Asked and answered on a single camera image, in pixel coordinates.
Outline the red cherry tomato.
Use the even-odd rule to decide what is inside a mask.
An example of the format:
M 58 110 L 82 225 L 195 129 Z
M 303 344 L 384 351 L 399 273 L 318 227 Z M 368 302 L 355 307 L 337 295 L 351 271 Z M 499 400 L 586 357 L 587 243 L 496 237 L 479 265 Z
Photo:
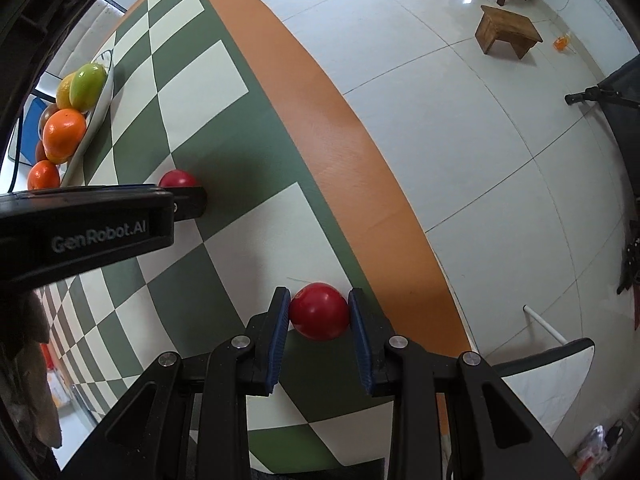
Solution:
M 328 341 L 349 326 L 349 307 L 341 293 L 326 283 L 311 283 L 296 292 L 290 306 L 290 322 L 304 337 Z
M 200 186 L 200 182 L 186 171 L 173 169 L 160 178 L 158 186 L 160 188 L 195 188 Z

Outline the orange tangerine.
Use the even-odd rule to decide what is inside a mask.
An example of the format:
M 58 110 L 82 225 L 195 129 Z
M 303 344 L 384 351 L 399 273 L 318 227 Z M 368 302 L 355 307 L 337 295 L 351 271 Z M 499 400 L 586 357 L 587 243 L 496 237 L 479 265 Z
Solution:
M 47 159 L 36 162 L 27 176 L 27 188 L 29 191 L 58 188 L 60 182 L 58 167 Z
M 42 145 L 54 164 L 67 162 L 86 133 L 85 116 L 73 108 L 63 108 L 49 117 L 42 130 Z

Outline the green apple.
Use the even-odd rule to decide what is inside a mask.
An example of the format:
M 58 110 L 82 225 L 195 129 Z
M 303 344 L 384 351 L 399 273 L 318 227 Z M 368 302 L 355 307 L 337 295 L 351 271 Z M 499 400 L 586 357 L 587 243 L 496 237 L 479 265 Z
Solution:
M 106 78 L 107 72 L 101 64 L 81 66 L 70 83 L 70 106 L 81 113 L 91 110 L 98 102 Z

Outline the oval floral plate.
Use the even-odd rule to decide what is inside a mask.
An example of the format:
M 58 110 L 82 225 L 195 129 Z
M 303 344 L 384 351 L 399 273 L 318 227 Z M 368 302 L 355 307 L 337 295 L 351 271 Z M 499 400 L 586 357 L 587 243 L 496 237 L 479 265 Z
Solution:
M 96 101 L 96 106 L 88 113 L 86 117 L 87 130 L 78 145 L 77 150 L 73 154 L 73 157 L 66 162 L 61 169 L 61 185 L 67 186 L 72 184 L 72 180 L 80 173 L 82 166 L 82 160 L 84 159 L 85 152 L 92 142 L 92 139 L 96 133 L 100 130 L 106 113 L 111 105 L 113 99 L 113 87 L 114 87 L 114 63 L 113 63 L 113 50 L 107 49 L 100 52 L 93 60 L 96 64 L 100 64 L 106 70 L 106 81 L 101 90 L 99 99 Z

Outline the dark red apple on plate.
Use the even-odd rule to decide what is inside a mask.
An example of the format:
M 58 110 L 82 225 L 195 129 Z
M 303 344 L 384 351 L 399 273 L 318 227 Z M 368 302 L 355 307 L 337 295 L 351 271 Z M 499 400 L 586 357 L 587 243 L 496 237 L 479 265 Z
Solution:
M 36 162 L 41 162 L 42 160 L 47 159 L 47 155 L 46 155 L 46 152 L 44 151 L 44 147 L 41 140 L 39 140 L 36 144 L 35 158 L 36 158 Z

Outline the blue mat panel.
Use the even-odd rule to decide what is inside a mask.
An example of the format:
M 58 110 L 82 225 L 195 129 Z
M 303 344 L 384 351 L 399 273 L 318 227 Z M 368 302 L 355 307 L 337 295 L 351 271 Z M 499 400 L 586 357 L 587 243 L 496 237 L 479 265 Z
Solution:
M 22 120 L 22 140 L 20 147 L 20 162 L 32 166 L 36 162 L 36 145 L 39 140 L 40 116 L 48 103 L 38 98 L 29 96 L 24 106 Z

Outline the green checkered tablecloth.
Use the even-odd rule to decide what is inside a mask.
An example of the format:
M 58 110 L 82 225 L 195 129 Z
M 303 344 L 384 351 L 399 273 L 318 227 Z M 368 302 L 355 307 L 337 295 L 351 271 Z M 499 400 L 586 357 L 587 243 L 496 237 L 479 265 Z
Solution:
M 94 417 L 159 354 L 197 356 L 241 333 L 279 286 L 359 287 L 425 349 L 469 347 L 390 167 L 260 0 L 140 0 L 105 45 L 114 98 L 75 182 L 181 169 L 208 207 L 172 246 L 44 290 L 53 349 Z

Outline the large yellow orange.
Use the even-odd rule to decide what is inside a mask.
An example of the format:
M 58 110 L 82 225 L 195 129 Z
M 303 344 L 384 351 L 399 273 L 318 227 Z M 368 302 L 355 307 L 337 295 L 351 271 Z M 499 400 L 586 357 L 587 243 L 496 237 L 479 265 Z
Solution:
M 59 110 L 64 110 L 64 108 L 72 108 L 72 103 L 70 102 L 70 84 L 74 80 L 74 77 L 75 73 L 70 73 L 66 75 L 58 84 L 55 95 L 55 104 Z

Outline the white padded sofa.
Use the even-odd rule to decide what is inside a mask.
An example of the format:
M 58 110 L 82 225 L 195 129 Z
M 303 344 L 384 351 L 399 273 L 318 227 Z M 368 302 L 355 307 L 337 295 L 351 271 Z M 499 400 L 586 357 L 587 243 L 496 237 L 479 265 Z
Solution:
M 64 77 L 91 62 L 112 36 L 124 12 L 105 0 L 96 0 L 58 51 L 58 76 Z

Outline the small wooden stool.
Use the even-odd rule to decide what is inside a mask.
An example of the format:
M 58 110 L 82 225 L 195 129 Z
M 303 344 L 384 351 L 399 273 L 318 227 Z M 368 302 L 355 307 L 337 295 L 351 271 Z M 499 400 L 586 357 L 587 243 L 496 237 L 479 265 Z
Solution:
M 521 60 L 531 48 L 544 41 L 527 16 L 484 4 L 480 6 L 480 10 L 483 15 L 475 38 L 484 54 L 490 51 L 496 41 L 502 41 L 510 44 Z

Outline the orange small floor object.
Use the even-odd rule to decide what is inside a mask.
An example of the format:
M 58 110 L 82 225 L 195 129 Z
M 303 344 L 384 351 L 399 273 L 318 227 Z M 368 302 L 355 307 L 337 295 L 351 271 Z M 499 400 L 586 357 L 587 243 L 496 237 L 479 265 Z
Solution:
M 570 36 L 570 33 L 567 32 L 566 34 L 563 34 L 558 38 L 555 38 L 552 46 L 555 48 L 556 52 L 565 52 L 570 48 L 571 43 L 572 43 L 572 36 Z

